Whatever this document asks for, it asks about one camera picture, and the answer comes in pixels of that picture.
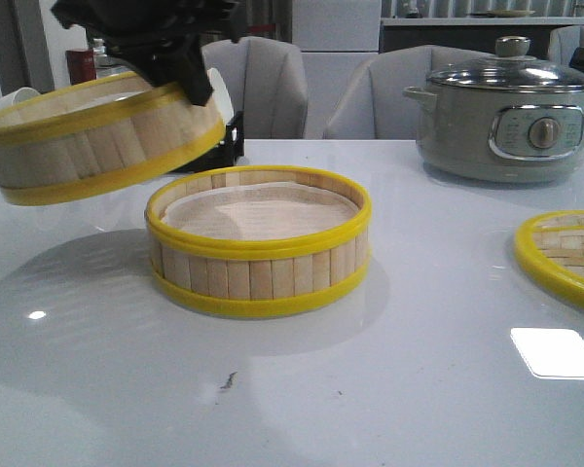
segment glossy table surface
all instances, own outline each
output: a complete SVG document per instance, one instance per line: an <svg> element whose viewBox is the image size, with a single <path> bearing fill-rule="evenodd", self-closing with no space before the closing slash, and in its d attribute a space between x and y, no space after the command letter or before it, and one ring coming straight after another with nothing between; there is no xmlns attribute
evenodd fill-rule
<svg viewBox="0 0 584 467"><path fill-rule="evenodd" d="M364 282L297 316L215 318L150 274L144 206L175 175L53 206L0 196L0 467L584 466L584 351L560 352L576 372L541 377L511 339L584 344L584 311L511 246L528 218L584 209L584 166L505 186L438 172L413 141L245 154L368 189Z"/></svg>

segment glass lid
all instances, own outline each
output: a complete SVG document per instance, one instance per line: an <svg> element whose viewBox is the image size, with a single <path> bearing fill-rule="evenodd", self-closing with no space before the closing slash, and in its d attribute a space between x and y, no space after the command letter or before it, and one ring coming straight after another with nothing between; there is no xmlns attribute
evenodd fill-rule
<svg viewBox="0 0 584 467"><path fill-rule="evenodd" d="M519 92L583 91L584 73L526 53L527 37L495 41L496 55L433 70L428 80L438 85Z"/></svg>

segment bamboo steamer lid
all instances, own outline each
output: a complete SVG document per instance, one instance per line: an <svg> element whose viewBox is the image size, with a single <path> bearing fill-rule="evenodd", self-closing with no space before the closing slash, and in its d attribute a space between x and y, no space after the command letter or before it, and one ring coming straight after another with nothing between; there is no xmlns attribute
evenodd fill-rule
<svg viewBox="0 0 584 467"><path fill-rule="evenodd" d="M220 316L277 317L328 305L363 280L370 259L368 194L325 170L209 170L159 189L145 217L162 290Z"/></svg>
<svg viewBox="0 0 584 467"><path fill-rule="evenodd" d="M100 195L193 161L224 134L213 99L192 105L176 84L152 89L132 72L85 82L0 110L0 191L21 205Z"/></svg>
<svg viewBox="0 0 584 467"><path fill-rule="evenodd" d="M526 221L516 232L514 247L519 265L535 282L584 307L584 210Z"/></svg>

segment bamboo steamer basket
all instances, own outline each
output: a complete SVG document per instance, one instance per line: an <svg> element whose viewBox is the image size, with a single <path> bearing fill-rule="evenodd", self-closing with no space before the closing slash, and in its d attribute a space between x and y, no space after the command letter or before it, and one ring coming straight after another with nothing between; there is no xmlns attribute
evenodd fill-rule
<svg viewBox="0 0 584 467"><path fill-rule="evenodd" d="M517 230L514 249L536 283L584 308L584 210L529 219Z"/></svg>
<svg viewBox="0 0 584 467"><path fill-rule="evenodd" d="M265 184L279 182L344 198L354 206L354 214L327 230L265 240L200 235L164 221L178 200L207 198L230 187L262 190ZM303 223L304 217L283 224ZM159 189L148 202L145 218L151 264L162 290L181 305L207 313L265 318L318 308L351 291L368 268L368 194L324 170L282 165L209 170Z"/></svg>
<svg viewBox="0 0 584 467"><path fill-rule="evenodd" d="M0 191L21 205L100 195L190 162L224 134L213 99L194 106L177 84L152 89L133 72L88 81L0 110Z"/></svg>

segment yellow rim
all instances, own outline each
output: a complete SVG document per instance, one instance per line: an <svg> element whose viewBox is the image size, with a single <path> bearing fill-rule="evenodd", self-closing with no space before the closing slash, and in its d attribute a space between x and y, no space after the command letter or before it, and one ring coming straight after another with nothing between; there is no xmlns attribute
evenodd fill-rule
<svg viewBox="0 0 584 467"><path fill-rule="evenodd" d="M542 214L526 221L515 233L515 256L520 267L544 288L564 299L584 307L584 277L563 268L547 258L536 246L532 234L538 232L583 230L584 226L542 228L538 227L546 219L584 215L584 210L557 211Z"/></svg>
<svg viewBox="0 0 584 467"><path fill-rule="evenodd" d="M158 218L154 214L154 204L169 190L177 185L195 181L198 178L210 177L217 173L228 173L247 170L289 170L296 172L306 172L312 174L325 175L339 180L348 185L357 193L362 195L363 206L352 217L343 224L327 231L312 233L309 235L295 236L280 240L227 240L209 238L206 236L194 235L175 229ZM216 170L209 170L189 177L184 177L156 191L147 203L145 217L150 232L163 244L173 249L207 258L218 258L227 260L279 260L283 258L293 258L316 253L318 251L329 250L338 245L346 243L363 232L370 223L372 206L370 197L366 190L357 183L326 170L318 170L307 167L295 167L289 165L252 165L242 167L228 167Z"/></svg>
<svg viewBox="0 0 584 467"><path fill-rule="evenodd" d="M208 297L182 289L154 272L163 291L173 300L185 305L220 316L235 318L267 318L296 314L329 305L352 291L361 283L368 271L368 260L343 281L318 292L273 300L230 300Z"/></svg>
<svg viewBox="0 0 584 467"><path fill-rule="evenodd" d="M60 90L55 90L20 104L0 110L0 118L22 107L34 105L42 100L56 98L59 95L74 92L85 88L103 86L113 81L124 80L136 76L133 72L109 76L99 80L87 81ZM57 138L65 134L77 133L87 129L106 126L126 119L135 113L154 110L164 107L172 102L181 100L184 94L176 83L154 88L134 95L128 99L117 102L109 102L97 107L71 112L64 115L56 115L46 119L13 126L0 127L0 146L18 145L44 141Z"/></svg>
<svg viewBox="0 0 584 467"><path fill-rule="evenodd" d="M39 206L93 197L149 180L193 161L218 144L224 135L225 126L219 119L217 125L202 136L145 162L74 182L35 188L0 187L0 191L9 203L23 206Z"/></svg>

